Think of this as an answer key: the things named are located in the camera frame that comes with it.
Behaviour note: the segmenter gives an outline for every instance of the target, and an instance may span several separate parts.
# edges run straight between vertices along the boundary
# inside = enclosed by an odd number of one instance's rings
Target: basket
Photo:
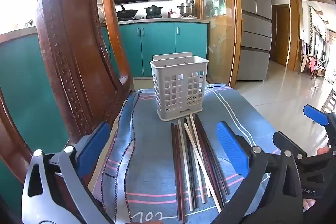
[[[202,111],[208,60],[192,52],[153,56],[157,114],[170,121]]]

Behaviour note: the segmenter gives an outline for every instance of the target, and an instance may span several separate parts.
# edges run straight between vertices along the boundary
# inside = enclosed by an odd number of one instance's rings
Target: chair backrest
[[[43,62],[69,138],[77,143],[100,122],[113,125],[133,86],[114,0],[103,0],[103,4],[120,78],[113,71],[102,37],[97,0],[37,3]],[[17,130],[1,89],[0,101],[0,156],[23,183],[32,151]]]

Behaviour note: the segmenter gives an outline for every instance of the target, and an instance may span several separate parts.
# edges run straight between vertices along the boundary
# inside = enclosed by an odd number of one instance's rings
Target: gray refrigerator
[[[243,32],[237,80],[265,80],[272,41],[271,0],[241,0]]]

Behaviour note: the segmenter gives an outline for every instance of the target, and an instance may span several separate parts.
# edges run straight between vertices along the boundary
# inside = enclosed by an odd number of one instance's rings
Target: blue cloth
[[[203,110],[198,115],[230,187],[231,195],[226,196],[229,202],[243,177],[236,174],[218,142],[218,122],[226,121],[232,131],[249,144],[259,145],[267,153],[279,154],[272,141],[276,130],[237,91],[224,84],[205,88]],[[159,219],[164,223],[178,223],[171,123],[177,124],[177,120],[159,119],[153,89],[133,93],[125,103],[102,178],[103,205],[117,224]],[[199,188],[195,170],[194,177],[195,187]],[[256,210],[267,182],[265,174],[247,213]],[[198,197],[199,208],[193,212],[185,201],[188,223],[211,223],[217,216],[213,199],[205,196],[206,203],[202,204]]]

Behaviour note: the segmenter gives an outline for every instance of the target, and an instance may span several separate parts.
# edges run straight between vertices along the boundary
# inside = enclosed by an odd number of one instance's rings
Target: wok
[[[122,10],[117,12],[119,18],[131,18],[134,17],[138,10],[125,10],[124,5],[121,5]]]

